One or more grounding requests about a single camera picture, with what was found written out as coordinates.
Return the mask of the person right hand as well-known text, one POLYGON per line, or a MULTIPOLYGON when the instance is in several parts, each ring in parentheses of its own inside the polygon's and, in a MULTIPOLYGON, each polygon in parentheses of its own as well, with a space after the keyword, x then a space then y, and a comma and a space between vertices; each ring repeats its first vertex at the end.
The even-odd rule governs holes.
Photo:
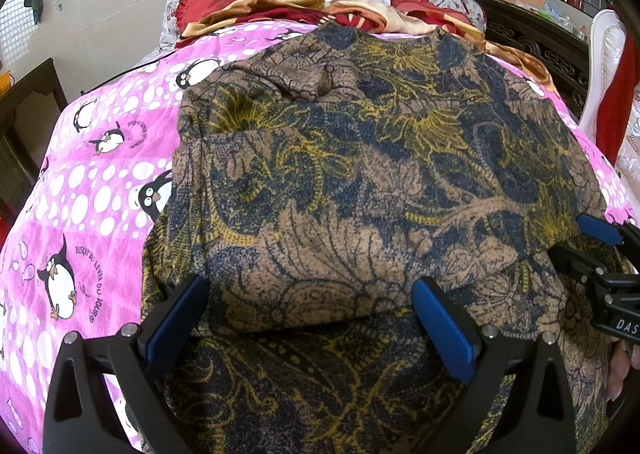
POLYGON ((626 340, 616 341, 608 369, 608 400, 615 401, 623 391, 624 381, 633 368, 640 367, 640 350, 638 346, 628 344, 626 340))

